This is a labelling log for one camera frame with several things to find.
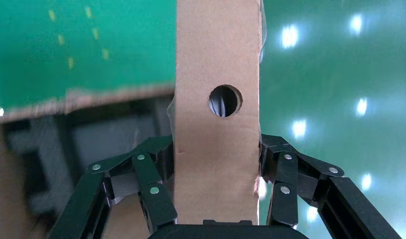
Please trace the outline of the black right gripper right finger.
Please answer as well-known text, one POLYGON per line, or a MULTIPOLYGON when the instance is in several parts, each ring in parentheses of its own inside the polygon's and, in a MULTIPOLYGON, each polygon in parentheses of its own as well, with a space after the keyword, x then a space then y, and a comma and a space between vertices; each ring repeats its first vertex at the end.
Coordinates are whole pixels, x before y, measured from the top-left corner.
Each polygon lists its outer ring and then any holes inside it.
POLYGON ((272 182, 269 226, 292 230, 301 198, 317 209, 334 239, 400 238, 340 167, 298 152, 280 136, 261 135, 259 172, 272 182))

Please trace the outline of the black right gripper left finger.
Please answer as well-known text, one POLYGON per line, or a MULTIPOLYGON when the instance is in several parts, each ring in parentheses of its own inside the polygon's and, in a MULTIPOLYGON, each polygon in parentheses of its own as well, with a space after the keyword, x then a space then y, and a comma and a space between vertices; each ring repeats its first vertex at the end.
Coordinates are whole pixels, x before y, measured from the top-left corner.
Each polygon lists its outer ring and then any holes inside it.
POLYGON ((51 239, 100 239, 115 202, 116 176, 133 173, 150 238, 160 239, 177 224, 177 211, 164 181, 173 174, 171 136, 152 137, 132 151, 91 164, 79 180, 51 239))

